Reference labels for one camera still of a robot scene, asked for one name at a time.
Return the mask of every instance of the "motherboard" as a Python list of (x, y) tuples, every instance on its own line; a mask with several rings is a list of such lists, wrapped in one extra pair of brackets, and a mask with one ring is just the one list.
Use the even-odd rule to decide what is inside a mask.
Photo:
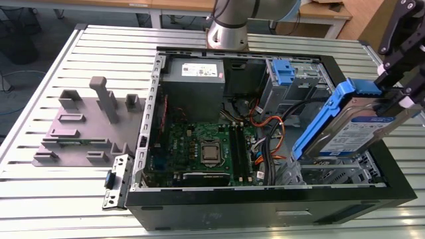
[(250, 126), (174, 123), (167, 145), (151, 150), (146, 173), (150, 187), (251, 186), (247, 153), (255, 142)]

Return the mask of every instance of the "green motherboard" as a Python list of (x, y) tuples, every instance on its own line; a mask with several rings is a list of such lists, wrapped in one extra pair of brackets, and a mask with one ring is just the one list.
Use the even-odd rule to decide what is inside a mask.
[(178, 187), (185, 173), (203, 173), (203, 177), (210, 178), (223, 175), (229, 177), (229, 186), (255, 184), (247, 154), (255, 139), (254, 127), (175, 123), (167, 132), (167, 145), (157, 148), (150, 157), (151, 170), (146, 174), (153, 182), (150, 186)]

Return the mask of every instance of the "power supply label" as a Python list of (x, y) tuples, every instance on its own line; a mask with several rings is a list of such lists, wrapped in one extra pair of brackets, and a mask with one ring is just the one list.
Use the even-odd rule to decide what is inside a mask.
[(195, 64), (185, 63), (181, 66), (182, 76), (203, 76), (217, 77), (217, 65), (215, 64)]

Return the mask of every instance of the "table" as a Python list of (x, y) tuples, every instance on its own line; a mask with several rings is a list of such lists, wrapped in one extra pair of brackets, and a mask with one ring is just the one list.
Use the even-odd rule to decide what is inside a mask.
[[(209, 16), (213, 11), (214, 0), (151, 0), (151, 25), (159, 25), (161, 15)], [(307, 3), (299, 8), (299, 22), (330, 25), (324, 38), (335, 39), (343, 24), (351, 15), (342, 6), (339, 12), (328, 10), (327, 4)]]
[[(247, 35), (251, 51), (331, 55), (346, 77), (372, 80), (378, 57), (356, 41)], [(342, 225), (215, 231), (143, 230), (129, 211), (101, 211), (107, 168), (31, 166), (63, 89), (87, 88), (93, 75), (109, 78), (115, 97), (145, 98), (157, 46), (205, 48), (201, 31), (89, 25), (75, 29), (0, 147), (0, 238), (420, 238), (425, 236), (425, 128), (408, 120), (384, 138), (418, 199), (374, 211)]]
[[(209, 16), (214, 0), (1, 0), (0, 5), (57, 9), (146, 13), (151, 28), (161, 28), (161, 15)], [(330, 11), (324, 4), (308, 3), (301, 7), (301, 23), (330, 25), (324, 38), (336, 38), (351, 15), (342, 7), (340, 12)]]

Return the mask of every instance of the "open computer tower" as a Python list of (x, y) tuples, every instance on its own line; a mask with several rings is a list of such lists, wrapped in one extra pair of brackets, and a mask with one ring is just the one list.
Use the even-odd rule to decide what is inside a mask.
[(250, 116), (281, 116), (343, 81), (331, 56), (158, 48), (135, 155), (114, 162), (122, 183), (105, 205), (117, 190), (146, 230), (191, 230), (339, 224), (414, 199), (382, 141), (346, 160), (290, 160), (323, 102), (301, 107), (274, 135), (275, 183), (263, 183), (255, 159), (269, 128)]

